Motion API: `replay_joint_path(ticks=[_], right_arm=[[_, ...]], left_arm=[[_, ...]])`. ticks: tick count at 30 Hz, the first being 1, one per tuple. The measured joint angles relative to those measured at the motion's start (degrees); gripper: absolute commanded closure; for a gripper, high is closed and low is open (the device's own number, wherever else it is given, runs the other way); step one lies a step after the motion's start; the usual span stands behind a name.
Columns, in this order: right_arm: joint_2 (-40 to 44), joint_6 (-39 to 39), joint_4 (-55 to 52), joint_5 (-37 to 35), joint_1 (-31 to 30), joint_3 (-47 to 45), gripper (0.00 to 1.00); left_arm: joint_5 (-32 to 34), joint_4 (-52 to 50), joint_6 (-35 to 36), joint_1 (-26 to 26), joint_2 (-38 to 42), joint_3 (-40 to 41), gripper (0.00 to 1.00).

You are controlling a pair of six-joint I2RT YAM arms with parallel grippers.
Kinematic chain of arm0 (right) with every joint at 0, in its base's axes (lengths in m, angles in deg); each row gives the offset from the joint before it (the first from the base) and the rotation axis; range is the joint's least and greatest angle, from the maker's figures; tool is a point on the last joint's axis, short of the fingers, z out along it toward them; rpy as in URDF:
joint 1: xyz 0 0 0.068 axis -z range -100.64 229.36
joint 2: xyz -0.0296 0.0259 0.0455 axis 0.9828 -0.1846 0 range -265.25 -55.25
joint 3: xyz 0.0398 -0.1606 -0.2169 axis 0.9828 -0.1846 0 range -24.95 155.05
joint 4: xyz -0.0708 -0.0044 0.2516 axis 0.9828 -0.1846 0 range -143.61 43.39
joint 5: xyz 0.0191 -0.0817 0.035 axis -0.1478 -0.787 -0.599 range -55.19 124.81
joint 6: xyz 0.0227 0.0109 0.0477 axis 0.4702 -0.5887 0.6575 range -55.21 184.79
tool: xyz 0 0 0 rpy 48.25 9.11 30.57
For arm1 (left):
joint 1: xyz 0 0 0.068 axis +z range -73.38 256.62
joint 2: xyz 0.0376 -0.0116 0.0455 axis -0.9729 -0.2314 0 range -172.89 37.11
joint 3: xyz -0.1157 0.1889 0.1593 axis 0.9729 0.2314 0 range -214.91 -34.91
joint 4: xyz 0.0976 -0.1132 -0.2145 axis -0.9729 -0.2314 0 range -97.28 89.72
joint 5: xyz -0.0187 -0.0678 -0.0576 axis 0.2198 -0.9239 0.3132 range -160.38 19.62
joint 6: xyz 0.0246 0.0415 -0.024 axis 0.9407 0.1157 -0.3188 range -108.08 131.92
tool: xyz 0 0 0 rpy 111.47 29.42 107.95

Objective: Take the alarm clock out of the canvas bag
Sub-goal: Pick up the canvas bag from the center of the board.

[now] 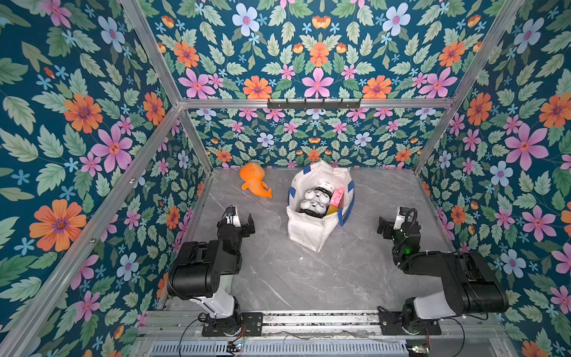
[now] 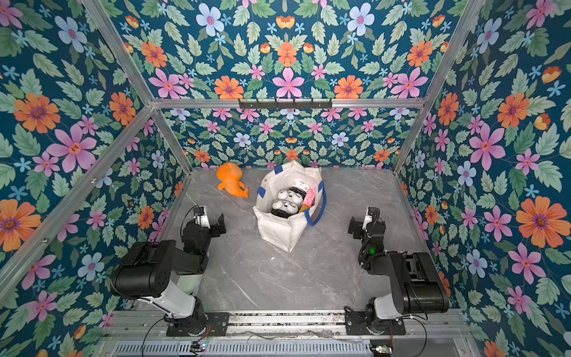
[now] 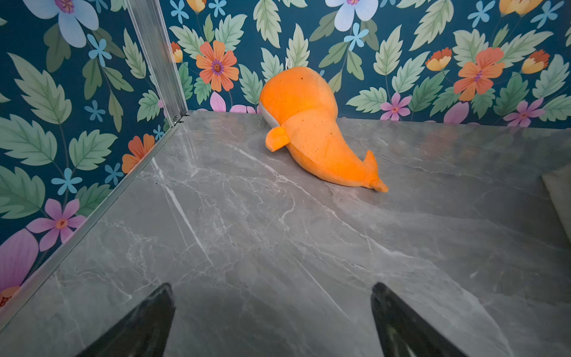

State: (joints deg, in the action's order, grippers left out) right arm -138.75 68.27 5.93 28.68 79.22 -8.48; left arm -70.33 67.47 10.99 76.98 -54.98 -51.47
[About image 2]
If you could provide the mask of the pink alarm clock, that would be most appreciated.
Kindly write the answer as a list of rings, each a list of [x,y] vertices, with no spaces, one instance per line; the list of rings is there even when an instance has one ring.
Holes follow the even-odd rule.
[[[316,190],[315,189],[310,189],[304,200],[303,200],[303,205],[301,206],[301,211],[307,211],[309,210],[309,208],[311,208],[312,206],[315,205],[315,197],[316,197]]]

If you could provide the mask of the white canvas bag blue handles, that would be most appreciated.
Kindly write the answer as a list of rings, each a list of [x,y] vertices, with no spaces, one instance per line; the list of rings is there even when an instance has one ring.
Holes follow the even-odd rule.
[[[271,214],[272,203],[277,200],[281,190],[289,190],[295,181],[303,181],[316,190],[315,205],[307,211],[301,211],[289,218]],[[327,206],[325,181],[321,169],[304,167],[290,162],[276,167],[260,183],[257,191],[254,214],[258,229],[264,241],[290,253],[308,226],[315,226],[321,219]]]

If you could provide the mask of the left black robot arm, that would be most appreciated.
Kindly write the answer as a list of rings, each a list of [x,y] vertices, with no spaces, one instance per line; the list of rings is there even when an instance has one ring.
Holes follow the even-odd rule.
[[[112,273],[112,294],[159,308],[176,333],[201,335],[209,330],[203,304],[173,282],[171,275],[176,273],[180,283],[183,277],[203,275],[209,262],[211,240],[225,233],[225,219],[221,215],[210,227],[203,226],[200,220],[187,223],[181,236],[182,250],[173,239],[134,244]]]

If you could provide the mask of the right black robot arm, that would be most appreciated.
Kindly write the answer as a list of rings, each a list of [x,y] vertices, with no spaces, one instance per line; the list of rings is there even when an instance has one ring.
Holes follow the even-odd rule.
[[[380,209],[367,208],[363,221],[354,217],[348,233],[361,242],[359,266],[370,275],[386,277],[389,291],[372,297],[357,311],[344,308],[349,336],[405,334],[404,319],[426,320],[430,314],[445,313],[450,303],[436,266],[427,252],[388,251],[385,248],[386,223]]]

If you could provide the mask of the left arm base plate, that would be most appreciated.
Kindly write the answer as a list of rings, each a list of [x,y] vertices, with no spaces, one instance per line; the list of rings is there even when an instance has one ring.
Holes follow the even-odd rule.
[[[167,337],[220,337],[229,327],[228,312],[207,312],[187,318],[165,318],[169,324]]]

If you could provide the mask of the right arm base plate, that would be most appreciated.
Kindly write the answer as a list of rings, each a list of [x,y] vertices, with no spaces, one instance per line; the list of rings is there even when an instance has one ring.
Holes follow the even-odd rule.
[[[376,317],[371,304],[363,311],[349,306],[343,308],[348,336],[404,336],[406,329],[401,318],[382,320]]]

